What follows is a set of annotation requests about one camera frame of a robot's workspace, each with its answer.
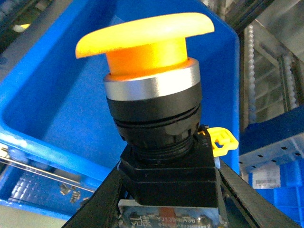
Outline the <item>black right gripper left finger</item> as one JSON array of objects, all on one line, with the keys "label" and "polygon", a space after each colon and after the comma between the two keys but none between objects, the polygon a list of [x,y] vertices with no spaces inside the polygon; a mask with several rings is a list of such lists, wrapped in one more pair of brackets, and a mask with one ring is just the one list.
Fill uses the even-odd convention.
[{"label": "black right gripper left finger", "polygon": [[123,179],[114,168],[92,197],[73,215],[64,228],[117,228],[118,202],[124,196]]}]

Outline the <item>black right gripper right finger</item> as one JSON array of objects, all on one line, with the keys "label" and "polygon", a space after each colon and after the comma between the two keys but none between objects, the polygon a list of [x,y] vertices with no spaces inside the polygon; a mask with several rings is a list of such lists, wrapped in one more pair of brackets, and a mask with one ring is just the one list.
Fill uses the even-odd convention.
[{"label": "black right gripper right finger", "polygon": [[264,199],[225,162],[219,170],[223,187],[251,228],[299,228],[296,222]]}]

